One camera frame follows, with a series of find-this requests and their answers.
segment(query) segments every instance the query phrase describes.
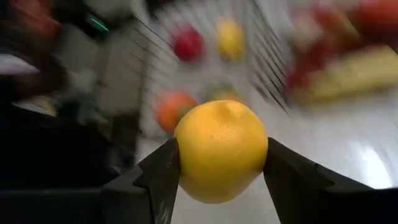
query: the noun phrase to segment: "lemon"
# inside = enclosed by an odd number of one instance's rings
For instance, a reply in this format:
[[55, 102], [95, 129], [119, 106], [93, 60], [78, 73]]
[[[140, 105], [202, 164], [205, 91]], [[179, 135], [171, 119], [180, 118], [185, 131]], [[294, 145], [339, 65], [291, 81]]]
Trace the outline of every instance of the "lemon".
[[242, 58], [244, 36], [242, 28], [231, 19], [223, 19], [218, 24], [218, 48], [220, 54], [230, 60]]
[[180, 151], [181, 187], [204, 203], [237, 197], [262, 172], [267, 133], [259, 118], [233, 100], [190, 110], [174, 133]]

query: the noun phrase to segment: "orange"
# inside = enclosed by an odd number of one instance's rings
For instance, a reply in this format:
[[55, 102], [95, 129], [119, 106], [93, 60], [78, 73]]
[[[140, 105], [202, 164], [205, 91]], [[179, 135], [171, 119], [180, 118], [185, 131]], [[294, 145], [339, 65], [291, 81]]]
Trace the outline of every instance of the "orange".
[[156, 109], [156, 121], [165, 132], [173, 134], [180, 118], [196, 105], [196, 101], [186, 91], [171, 91], [160, 99]]
[[260, 119], [233, 100], [190, 110], [174, 133], [180, 185], [194, 199], [222, 203], [237, 197], [262, 172], [268, 138]]

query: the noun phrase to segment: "red fruit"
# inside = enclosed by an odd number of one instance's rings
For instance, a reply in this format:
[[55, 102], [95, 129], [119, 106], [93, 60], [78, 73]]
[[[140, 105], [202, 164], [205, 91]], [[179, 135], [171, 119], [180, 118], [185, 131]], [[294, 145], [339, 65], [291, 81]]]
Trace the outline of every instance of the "red fruit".
[[333, 39], [317, 42], [307, 53], [298, 55], [294, 68], [287, 77], [287, 89], [306, 88], [310, 75], [322, 70], [325, 65], [338, 56]]
[[203, 53], [203, 39], [192, 26], [185, 26], [174, 35], [173, 50], [182, 61], [192, 61], [200, 58]]
[[197, 105], [185, 91], [175, 90], [162, 96], [156, 109], [156, 121], [167, 133], [173, 134], [182, 116]]
[[315, 9], [313, 13], [315, 20], [325, 28], [334, 29], [341, 24], [339, 11], [321, 8]]
[[398, 1], [360, 1], [353, 12], [361, 29], [398, 31]]

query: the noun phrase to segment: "citrus fruit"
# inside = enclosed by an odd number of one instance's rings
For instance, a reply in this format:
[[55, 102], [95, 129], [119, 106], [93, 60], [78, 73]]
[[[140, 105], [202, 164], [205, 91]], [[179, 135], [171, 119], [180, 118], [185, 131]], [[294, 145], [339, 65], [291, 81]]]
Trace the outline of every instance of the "citrus fruit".
[[262, 172], [267, 133], [259, 118], [233, 100], [190, 110], [175, 132], [180, 185], [194, 199], [223, 203], [237, 197]]
[[217, 41], [220, 54], [223, 57], [238, 60], [243, 56], [243, 30], [235, 21], [223, 19], [218, 24]]
[[196, 101], [186, 91], [171, 91], [160, 98], [156, 121], [165, 132], [173, 134], [180, 118], [196, 105]]

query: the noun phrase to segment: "red apple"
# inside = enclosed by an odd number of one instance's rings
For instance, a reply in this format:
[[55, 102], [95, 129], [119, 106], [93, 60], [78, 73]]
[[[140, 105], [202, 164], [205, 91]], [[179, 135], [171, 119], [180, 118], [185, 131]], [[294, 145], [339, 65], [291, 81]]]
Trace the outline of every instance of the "red apple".
[[192, 26], [181, 27], [173, 36], [173, 50], [185, 62], [196, 60], [203, 53], [203, 38]]

